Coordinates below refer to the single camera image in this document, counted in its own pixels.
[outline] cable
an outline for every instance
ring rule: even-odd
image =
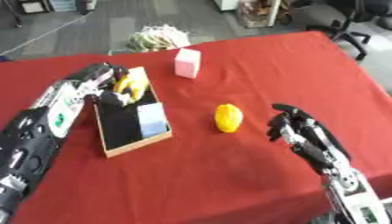
[[[17,49],[19,49],[19,48],[21,48],[21,47],[23,47],[23,46],[27,46],[27,45],[30,44],[31,42],[34,42],[34,41],[39,40],[39,39],[42,39],[42,38],[43,38],[44,36],[46,36],[46,35],[49,35],[49,34],[54,33],[54,32],[57,32],[57,31],[59,31],[60,29],[66,27],[66,26],[68,26],[68,25],[74,24],[74,23],[78,22],[79,20],[81,20],[82,18],[87,17],[89,14],[91,14],[91,13],[88,13],[87,15],[84,15],[84,16],[81,16],[81,17],[77,17],[76,19],[74,19],[73,21],[71,21],[71,22],[69,22],[69,23],[66,23],[66,24],[63,24],[63,25],[61,25],[61,26],[58,26],[58,27],[54,28],[53,30],[51,30],[51,31],[49,31],[49,32],[46,32],[46,33],[44,33],[44,34],[42,34],[42,35],[37,36],[36,38],[32,38],[32,39],[30,39],[30,40],[27,40],[26,42],[24,42],[24,43],[21,44],[21,45],[18,45],[18,46],[14,47],[14,48],[12,48],[12,49],[10,49],[10,50],[7,50],[7,51],[5,51],[5,52],[2,52],[2,53],[0,54],[0,56],[3,56],[3,55],[5,55],[5,54],[7,54],[7,53],[14,52],[14,51],[16,51]]]

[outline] table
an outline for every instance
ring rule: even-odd
[[[178,50],[0,64],[0,126],[56,79],[108,60],[145,67],[173,129],[171,139],[106,159],[87,105],[14,223],[305,223],[330,207],[306,162],[265,136],[274,102],[319,119],[379,195],[392,195],[391,99],[326,36],[304,32],[192,48],[202,51],[196,80],[173,74]],[[215,107],[228,102],[245,116],[234,134],[213,123]]]

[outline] yellow object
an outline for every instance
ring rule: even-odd
[[[226,133],[235,132],[242,122],[243,114],[232,104],[218,106],[215,111],[215,122],[219,130]]]
[[[130,88],[131,95],[128,103],[142,99],[144,91],[149,86],[149,79],[142,66],[132,68],[129,74],[124,75],[113,87],[113,91],[122,94],[124,89]]]

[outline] floor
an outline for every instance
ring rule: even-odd
[[[323,4],[293,11],[292,15],[294,22],[288,26],[245,29],[238,24],[233,12],[220,12],[214,0],[98,0],[97,10],[86,17],[76,12],[27,15],[23,17],[24,26],[16,29],[1,7],[0,55],[24,60],[76,53],[107,53],[110,49],[123,48],[127,37],[145,25],[175,25],[189,32],[191,42],[197,44],[300,32],[306,25],[327,25],[333,18],[342,18],[337,11]],[[352,30],[373,35],[367,47],[370,54],[360,65],[376,82],[392,91],[392,31],[383,30],[374,23],[355,24]],[[34,40],[44,34],[43,38]],[[30,41],[29,44],[20,46],[26,41]],[[350,45],[340,45],[350,55],[357,53]]]

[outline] robotic arm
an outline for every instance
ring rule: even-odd
[[[129,94],[104,89],[127,72],[107,63],[87,66],[51,85],[0,132],[0,224],[45,176],[87,96],[125,105]]]
[[[269,122],[270,141],[281,137],[321,176],[339,224],[389,224],[389,215],[365,176],[320,122],[299,108],[274,104],[282,111]]]

